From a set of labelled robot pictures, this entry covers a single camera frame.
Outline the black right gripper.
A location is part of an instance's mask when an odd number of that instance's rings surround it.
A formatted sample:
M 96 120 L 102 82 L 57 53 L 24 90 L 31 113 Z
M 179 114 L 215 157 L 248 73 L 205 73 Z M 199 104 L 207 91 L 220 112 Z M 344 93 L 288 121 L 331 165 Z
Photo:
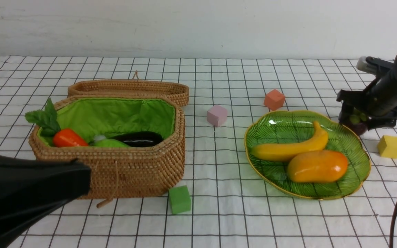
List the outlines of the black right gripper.
M 357 109 L 369 117 L 368 131 L 391 128 L 397 124 L 397 81 L 376 78 L 362 91 L 340 90 L 336 98 L 342 103 L 339 123 Z

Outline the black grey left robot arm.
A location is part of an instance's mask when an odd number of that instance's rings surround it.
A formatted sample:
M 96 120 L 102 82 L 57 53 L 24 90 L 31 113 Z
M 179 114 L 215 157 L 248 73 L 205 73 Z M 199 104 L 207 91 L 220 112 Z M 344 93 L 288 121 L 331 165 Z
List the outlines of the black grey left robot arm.
M 0 248 L 39 220 L 90 191 L 89 166 L 77 159 L 36 161 L 0 155 Z

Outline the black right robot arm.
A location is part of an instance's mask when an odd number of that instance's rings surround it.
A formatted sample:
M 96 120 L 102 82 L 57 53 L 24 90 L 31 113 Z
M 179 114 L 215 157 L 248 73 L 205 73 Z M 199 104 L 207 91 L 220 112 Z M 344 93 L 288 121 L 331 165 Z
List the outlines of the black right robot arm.
M 371 56 L 359 58 L 356 69 L 375 78 L 362 91 L 340 90 L 340 124 L 361 135 L 365 131 L 395 127 L 397 123 L 397 55 L 389 62 Z

